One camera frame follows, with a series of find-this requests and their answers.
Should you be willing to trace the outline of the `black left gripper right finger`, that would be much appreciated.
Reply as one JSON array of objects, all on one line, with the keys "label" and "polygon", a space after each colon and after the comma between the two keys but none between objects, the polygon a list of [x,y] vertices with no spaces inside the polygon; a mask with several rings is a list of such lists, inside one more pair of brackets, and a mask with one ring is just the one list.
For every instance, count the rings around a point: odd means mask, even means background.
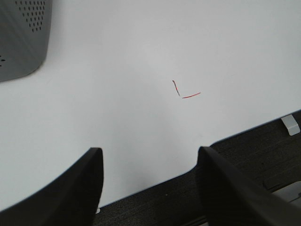
[{"label": "black left gripper right finger", "polygon": [[244,176],[211,147],[201,147],[197,188],[210,226],[299,226],[300,208]]}]

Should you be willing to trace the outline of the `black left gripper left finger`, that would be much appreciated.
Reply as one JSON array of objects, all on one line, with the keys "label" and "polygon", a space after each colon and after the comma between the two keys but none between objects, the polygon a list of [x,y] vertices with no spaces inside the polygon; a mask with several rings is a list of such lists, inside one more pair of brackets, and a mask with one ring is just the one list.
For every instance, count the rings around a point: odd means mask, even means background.
[{"label": "black left gripper left finger", "polygon": [[33,195],[0,212],[2,226],[91,226],[104,180],[103,151],[90,148]]}]

